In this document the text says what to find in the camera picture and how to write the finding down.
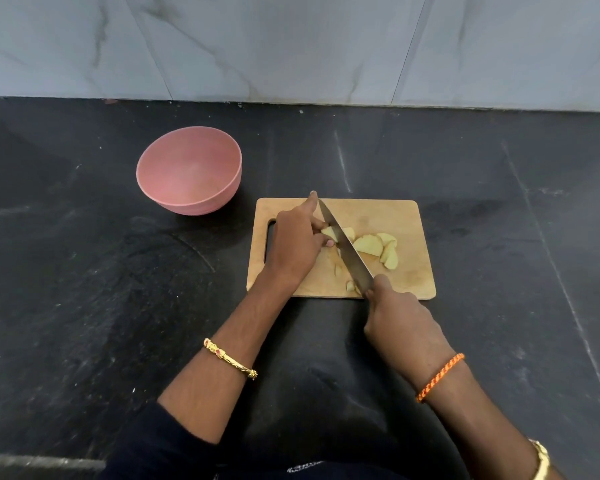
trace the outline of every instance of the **bracelet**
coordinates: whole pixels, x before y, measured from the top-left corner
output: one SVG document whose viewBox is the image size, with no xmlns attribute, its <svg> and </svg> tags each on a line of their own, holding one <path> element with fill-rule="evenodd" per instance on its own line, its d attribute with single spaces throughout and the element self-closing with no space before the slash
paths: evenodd
<svg viewBox="0 0 600 480">
<path fill-rule="evenodd" d="M 422 392 L 416 396 L 416 401 L 421 403 L 425 396 L 429 393 L 429 391 L 433 389 L 433 386 L 440 382 L 440 379 L 444 377 L 444 375 L 451 369 L 451 367 L 453 367 L 456 363 L 460 362 L 462 359 L 464 359 L 464 354 L 461 353 L 454 355 L 453 359 L 447 362 L 445 366 L 442 369 L 440 369 L 440 372 L 436 374 L 436 376 L 431 380 L 431 382 L 424 386 Z"/>
<path fill-rule="evenodd" d="M 247 374 L 247 377 L 249 379 L 253 379 L 255 380 L 256 377 L 258 377 L 258 373 L 256 371 L 254 371 L 253 369 L 249 369 L 245 366 L 243 366 L 241 363 L 234 361 L 231 357 L 229 357 L 229 355 L 227 355 L 224 350 L 222 350 L 221 348 L 219 348 L 215 343 L 213 343 L 211 340 L 209 339 L 205 339 L 205 341 L 203 342 L 205 348 L 211 352 L 212 354 L 215 354 L 216 357 L 221 358 L 222 360 L 224 360 L 225 362 L 230 363 L 232 366 L 234 366 L 236 369 L 238 369 L 239 371 L 244 372 L 245 374 Z"/>
<path fill-rule="evenodd" d="M 540 460 L 538 471 L 536 472 L 536 476 L 533 478 L 533 480 L 545 480 L 546 476 L 549 475 L 549 467 L 551 466 L 549 452 L 540 444 L 540 442 L 532 440 L 531 438 L 529 438 L 529 441 L 533 444 L 533 446 L 536 447 L 536 450 L 538 451 L 538 459 Z"/>
</svg>

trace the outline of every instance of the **pink bowl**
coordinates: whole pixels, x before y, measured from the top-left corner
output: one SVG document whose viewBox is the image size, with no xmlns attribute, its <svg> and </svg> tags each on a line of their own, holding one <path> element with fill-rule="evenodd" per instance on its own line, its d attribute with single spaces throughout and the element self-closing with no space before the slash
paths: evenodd
<svg viewBox="0 0 600 480">
<path fill-rule="evenodd" d="M 138 185 L 147 197 L 186 216 L 220 209 L 235 195 L 241 177 L 240 146 L 224 131 L 206 126 L 160 136 L 136 168 Z"/>
</svg>

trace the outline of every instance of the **knife blade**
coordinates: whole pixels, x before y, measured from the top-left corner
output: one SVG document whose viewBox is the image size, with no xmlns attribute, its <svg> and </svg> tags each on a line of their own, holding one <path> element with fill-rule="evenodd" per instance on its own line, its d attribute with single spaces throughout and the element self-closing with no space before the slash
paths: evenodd
<svg viewBox="0 0 600 480">
<path fill-rule="evenodd" d="M 365 262 L 362 261 L 360 254 L 358 254 L 349 238 L 344 234 L 342 227 L 338 224 L 338 221 L 322 199 L 318 199 L 318 203 L 320 204 L 320 210 L 322 211 L 324 221 L 333 228 L 333 233 L 336 234 L 336 238 L 338 238 L 337 247 L 340 249 L 340 257 L 342 257 L 342 260 L 347 266 L 360 293 L 364 296 L 368 290 L 373 288 L 373 274 L 371 274 L 371 271 L 369 271 Z"/>
</svg>

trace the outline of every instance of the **cutting board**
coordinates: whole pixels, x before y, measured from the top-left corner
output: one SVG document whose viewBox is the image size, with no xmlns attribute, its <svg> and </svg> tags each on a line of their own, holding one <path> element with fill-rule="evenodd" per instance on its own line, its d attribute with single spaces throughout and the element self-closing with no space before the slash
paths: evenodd
<svg viewBox="0 0 600 480">
<path fill-rule="evenodd" d="M 412 200 L 361 200 L 322 199 L 342 227 L 353 227 L 356 236 L 386 232 L 398 240 L 399 265 L 393 271 L 385 268 L 379 258 L 360 253 L 374 276 L 386 274 L 393 289 L 410 291 L 418 299 L 431 299 L 436 295 L 429 252 L 424 238 L 418 204 Z M 247 274 L 247 290 L 262 271 L 267 247 L 267 229 L 276 220 L 281 210 L 293 209 L 304 202 L 304 198 L 261 198 L 256 204 L 253 222 L 251 254 Z M 322 218 L 320 206 L 314 215 Z M 335 266 L 342 266 L 340 276 Z M 336 247 L 323 248 L 312 270 L 300 284 L 294 296 L 321 298 L 361 298 L 355 291 L 347 291 L 346 283 L 351 279 Z"/>
</svg>

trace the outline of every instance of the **white marble tile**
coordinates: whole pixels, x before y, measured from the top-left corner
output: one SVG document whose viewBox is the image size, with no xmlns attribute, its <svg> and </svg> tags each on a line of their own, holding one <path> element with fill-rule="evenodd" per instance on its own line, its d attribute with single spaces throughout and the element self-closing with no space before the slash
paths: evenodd
<svg viewBox="0 0 600 480">
<path fill-rule="evenodd" d="M 127 0 L 175 99 L 389 104 L 424 0 Z"/>
<path fill-rule="evenodd" d="M 600 111 L 600 0 L 427 0 L 393 103 Z"/>
<path fill-rule="evenodd" d="M 125 0 L 0 0 L 0 96 L 169 93 Z"/>
</svg>

